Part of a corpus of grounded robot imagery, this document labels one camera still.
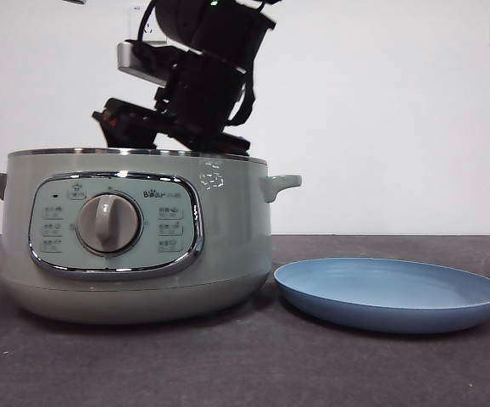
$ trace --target plate rim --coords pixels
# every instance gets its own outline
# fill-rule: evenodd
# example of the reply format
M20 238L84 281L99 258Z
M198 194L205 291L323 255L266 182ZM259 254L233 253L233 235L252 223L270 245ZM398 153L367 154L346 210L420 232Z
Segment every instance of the plate rim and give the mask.
M347 305L354 305L354 306L360 306L360 307L371 307L371 308L377 308L377 309L398 309L398 310L411 310L411 311L442 311L442 310L454 310L454 309L472 309L472 308L479 308L479 307L485 307L490 305L490 300L489 301L483 301L481 303L477 304L467 304L467 305L461 305L461 306L455 306L455 307L429 307L429 308L416 308L416 307L393 307L393 306L386 306L386 305L374 305L374 304L361 304L361 303L354 303L350 301L342 301L340 299L334 299L334 298L327 298L327 297L321 297L319 295L314 295L311 293L306 293L304 291L299 291L295 288L289 287L287 284L283 283L280 278L278 278L277 274L280 272L281 269L289 266L289 265L295 265L295 264L300 264L300 263L308 263L308 262L315 262L315 261L322 261L322 260L331 260L331 261L339 261L339 260L374 260L374 261L389 261L389 262L399 262L399 263L411 263L414 265L429 265L433 266L436 268L441 268L441 269L448 269L448 270L453 270L453 271L458 271L460 273L464 274L471 274L473 276L478 276L482 279L490 281L490 277L483 276L481 274L476 274L472 273L470 271L466 270L461 270L457 269L455 267L449 267L446 265L434 265L433 263L426 263L426 262L421 262L421 261L413 261L413 260L404 260L404 259L386 259L386 258L376 258L376 257L323 257L323 258L318 258L318 259L303 259L303 260L298 260L298 261L293 261L290 263L287 263L285 265L282 265L278 267L274 273L273 277L276 281L277 284L280 286L283 286L284 288L291 290L295 293L301 294L301 295L306 295L311 298L317 298L317 299L322 299L325 301L330 301L333 303L340 303L340 304L347 304Z

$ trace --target cable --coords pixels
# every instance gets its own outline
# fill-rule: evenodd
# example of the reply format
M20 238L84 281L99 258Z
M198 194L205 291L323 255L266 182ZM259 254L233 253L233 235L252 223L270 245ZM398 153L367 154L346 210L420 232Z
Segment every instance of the cable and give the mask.
M157 0L151 0L149 5L145 9L145 13L143 13L142 22L140 23L140 28L137 31L137 40L139 42L143 41L143 32L145 31L145 26L147 25L149 17L151 16L151 13L153 12L154 5L156 4L156 2L157 2Z

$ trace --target chrome trim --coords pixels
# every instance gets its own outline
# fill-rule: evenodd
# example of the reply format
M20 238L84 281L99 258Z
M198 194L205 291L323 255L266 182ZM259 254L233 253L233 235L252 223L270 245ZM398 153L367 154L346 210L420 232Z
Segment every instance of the chrome trim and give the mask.
M189 197L192 201L192 222L194 224L194 238L192 240L191 247L183 254L180 258L175 259L169 263L163 265L154 265L149 267L137 267L132 269L116 269L108 271L108 269L79 269L74 267L64 267L61 265L54 265L40 258L40 256L35 252L32 239L31 239L31 226L32 217L34 215L34 205L36 201L32 202L31 218L29 221L28 229L28 245L31 252L31 258L36 265L38 265L42 270L47 271L55 276L69 278L74 280L82 281L97 281L97 282L117 282L124 280L140 280L147 278L155 278L161 276L168 276L171 274L178 273L185 270L189 265L191 265L201 254L204 243L203 234L203 217L202 208L200 205L199 195L196 191L194 185L188 180L181 178L179 176L169 176L160 174L147 174L142 172L129 172L126 176L119 175L119 172L94 172L94 171L82 171L75 173L66 173L55 175L51 178L46 179L40 186L36 189L36 194L40 188L50 181L59 181L67 179L78 179L78 178L107 178L107 177L119 177L119 178L133 178L142 180L155 180L162 182L176 182L182 185L188 192Z
M267 165L263 159L256 159L244 155L234 154L210 154L197 153L193 151L179 150L150 150L147 148L41 148L36 150L20 150L8 154L8 157L19 157L23 155L46 155L46 154L119 154L119 155L157 155L163 157L198 157L206 159L232 159L236 161L248 161L256 164Z

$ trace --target blue plate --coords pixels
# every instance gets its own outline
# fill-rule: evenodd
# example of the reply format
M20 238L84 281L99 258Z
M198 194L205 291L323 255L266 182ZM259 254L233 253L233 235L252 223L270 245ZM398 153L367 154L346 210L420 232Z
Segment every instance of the blue plate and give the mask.
M312 259L275 279L295 307L323 320L395 333L458 331L490 318L490 279L390 259Z

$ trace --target table surface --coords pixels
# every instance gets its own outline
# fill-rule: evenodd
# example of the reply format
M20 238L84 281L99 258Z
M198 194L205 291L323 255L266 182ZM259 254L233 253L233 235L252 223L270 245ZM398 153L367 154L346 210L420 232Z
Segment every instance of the table surface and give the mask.
M321 257L409 259L490 277L490 237L275 236L274 269ZM0 406L490 406L490 320L364 332L295 310L273 278L183 321L82 326L15 306L0 281Z

